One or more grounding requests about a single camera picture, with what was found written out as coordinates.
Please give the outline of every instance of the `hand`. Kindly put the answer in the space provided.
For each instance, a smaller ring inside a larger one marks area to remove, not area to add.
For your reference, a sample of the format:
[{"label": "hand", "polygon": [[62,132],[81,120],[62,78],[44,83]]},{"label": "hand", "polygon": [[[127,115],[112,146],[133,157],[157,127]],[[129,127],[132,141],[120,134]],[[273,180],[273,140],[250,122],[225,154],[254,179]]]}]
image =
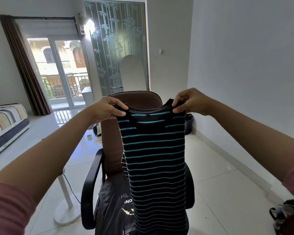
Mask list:
[{"label": "hand", "polygon": [[202,115],[209,114],[209,108],[214,100],[205,94],[201,93],[196,88],[190,88],[181,91],[175,97],[172,106],[176,106],[179,101],[183,101],[184,104],[176,107],[173,113],[180,113],[182,111],[195,112]]},{"label": "hand", "polygon": [[91,123],[100,123],[107,119],[115,119],[116,116],[126,115],[124,111],[114,108],[114,105],[118,105],[125,110],[128,109],[119,99],[103,96],[83,111],[89,116]]}]

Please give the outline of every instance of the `black and teal striped shirt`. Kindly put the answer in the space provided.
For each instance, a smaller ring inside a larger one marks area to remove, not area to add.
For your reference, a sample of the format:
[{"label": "black and teal striped shirt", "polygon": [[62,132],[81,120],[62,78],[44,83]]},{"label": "black and teal striped shirt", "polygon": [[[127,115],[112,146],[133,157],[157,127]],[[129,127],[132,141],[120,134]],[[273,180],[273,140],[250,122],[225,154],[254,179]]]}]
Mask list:
[{"label": "black and teal striped shirt", "polygon": [[185,112],[173,114],[170,99],[158,109],[129,107],[117,117],[129,179],[136,229],[140,234],[186,234]]}]

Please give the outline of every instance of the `brown office chair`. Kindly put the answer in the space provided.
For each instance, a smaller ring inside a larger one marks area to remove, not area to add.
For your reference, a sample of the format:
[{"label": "brown office chair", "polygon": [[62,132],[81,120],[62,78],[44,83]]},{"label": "brown office chair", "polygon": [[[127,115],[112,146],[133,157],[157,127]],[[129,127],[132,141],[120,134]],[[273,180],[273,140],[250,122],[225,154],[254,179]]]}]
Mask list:
[{"label": "brown office chair", "polygon": [[[110,97],[117,98],[123,103],[127,103],[131,107],[138,109],[155,109],[162,106],[160,97],[151,91],[120,92],[112,94]],[[116,119],[110,119],[101,122],[101,133],[102,149],[99,149],[95,155],[95,159],[85,180],[81,197],[82,224],[88,230],[98,228],[104,219],[109,219],[99,209],[99,198],[96,207],[93,208],[94,186],[100,165],[102,166],[102,184],[100,190],[102,190],[107,182],[111,181],[110,178],[124,176],[121,164],[123,144],[118,121]],[[194,205],[195,193],[192,174],[186,163],[185,180],[186,209],[189,209]]]}]

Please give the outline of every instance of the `brown curtain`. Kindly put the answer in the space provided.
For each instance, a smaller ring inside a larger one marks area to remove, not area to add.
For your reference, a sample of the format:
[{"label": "brown curtain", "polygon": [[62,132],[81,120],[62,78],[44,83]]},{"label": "brown curtain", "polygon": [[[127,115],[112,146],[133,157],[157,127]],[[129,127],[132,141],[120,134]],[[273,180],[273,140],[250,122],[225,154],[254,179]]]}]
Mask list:
[{"label": "brown curtain", "polygon": [[12,16],[0,15],[0,22],[21,75],[34,115],[51,114],[52,109],[40,87],[39,80],[27,54],[24,39],[15,19]]}]

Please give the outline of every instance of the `backpack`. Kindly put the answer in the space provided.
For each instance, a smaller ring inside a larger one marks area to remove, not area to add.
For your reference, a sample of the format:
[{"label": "backpack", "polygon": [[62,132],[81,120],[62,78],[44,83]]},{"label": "backpack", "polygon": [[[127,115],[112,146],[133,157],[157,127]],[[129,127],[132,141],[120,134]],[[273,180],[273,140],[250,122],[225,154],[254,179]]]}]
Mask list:
[{"label": "backpack", "polygon": [[269,210],[274,219],[277,235],[294,235],[294,200],[287,200],[282,205]]}]

